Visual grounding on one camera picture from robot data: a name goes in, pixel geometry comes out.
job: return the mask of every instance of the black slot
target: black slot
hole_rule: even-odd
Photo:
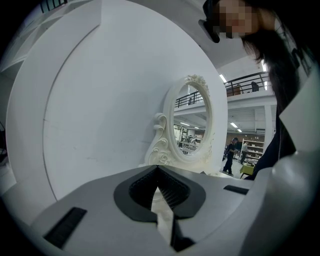
[[[86,213],[87,210],[73,207],[44,236],[44,239],[61,249]]]
[[[242,188],[238,186],[227,185],[223,188],[224,190],[229,190],[238,194],[246,195],[249,191],[247,188]]]

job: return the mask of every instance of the mirror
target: mirror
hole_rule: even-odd
[[[174,104],[173,133],[177,147],[186,156],[194,155],[202,145],[207,127],[203,96],[192,85],[185,84]]]

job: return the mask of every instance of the man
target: man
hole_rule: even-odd
[[[246,158],[247,152],[248,152],[248,142],[246,141],[242,146],[242,158],[240,161],[242,165],[244,164],[244,160]]]
[[[234,158],[234,154],[237,152],[235,149],[235,144],[238,142],[238,138],[233,138],[232,143],[229,144],[228,146],[228,155],[226,157],[226,163],[225,166],[223,167],[223,172],[227,172],[229,175],[233,176],[232,171],[231,171],[231,166],[232,166],[232,160]]]

